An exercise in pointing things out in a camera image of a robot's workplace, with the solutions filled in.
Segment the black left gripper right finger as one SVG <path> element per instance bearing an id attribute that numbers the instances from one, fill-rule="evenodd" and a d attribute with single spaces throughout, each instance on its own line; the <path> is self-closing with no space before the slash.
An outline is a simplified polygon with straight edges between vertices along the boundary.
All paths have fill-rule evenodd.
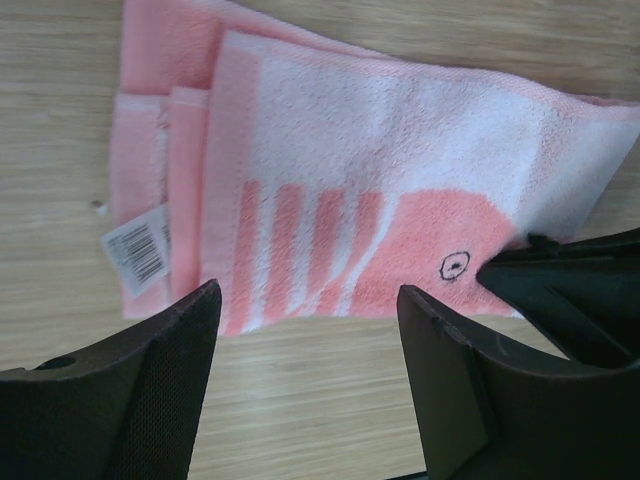
<path id="1" fill-rule="evenodd" d="M 639 369 L 531 348 L 404 285 L 401 343 L 431 479 L 635 479 Z"/>

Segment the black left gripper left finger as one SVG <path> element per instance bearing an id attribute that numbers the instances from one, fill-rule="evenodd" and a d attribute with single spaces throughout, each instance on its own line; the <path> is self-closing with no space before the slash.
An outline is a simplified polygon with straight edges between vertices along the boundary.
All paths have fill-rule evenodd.
<path id="1" fill-rule="evenodd" d="M 2 478 L 187 478 L 221 306 L 211 280 L 97 343 L 2 372 Z"/>

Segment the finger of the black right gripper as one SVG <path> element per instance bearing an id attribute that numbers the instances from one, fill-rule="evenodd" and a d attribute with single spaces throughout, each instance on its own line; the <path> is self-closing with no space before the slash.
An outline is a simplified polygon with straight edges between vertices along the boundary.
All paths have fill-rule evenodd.
<path id="1" fill-rule="evenodd" d="M 573 360 L 600 368 L 638 362 L 639 234 L 527 241 L 485 263 L 477 282 Z"/>

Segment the small pink cloth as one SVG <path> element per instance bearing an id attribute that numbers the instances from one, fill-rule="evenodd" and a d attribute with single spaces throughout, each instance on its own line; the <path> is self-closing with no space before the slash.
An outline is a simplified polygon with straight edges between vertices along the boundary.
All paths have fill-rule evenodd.
<path id="1" fill-rule="evenodd" d="M 400 61 L 229 1 L 128 1 L 110 141 L 122 312 L 217 280 L 221 330 L 390 317 L 416 285 L 509 315 L 479 268 L 565 242 L 639 108 L 510 74 Z"/>

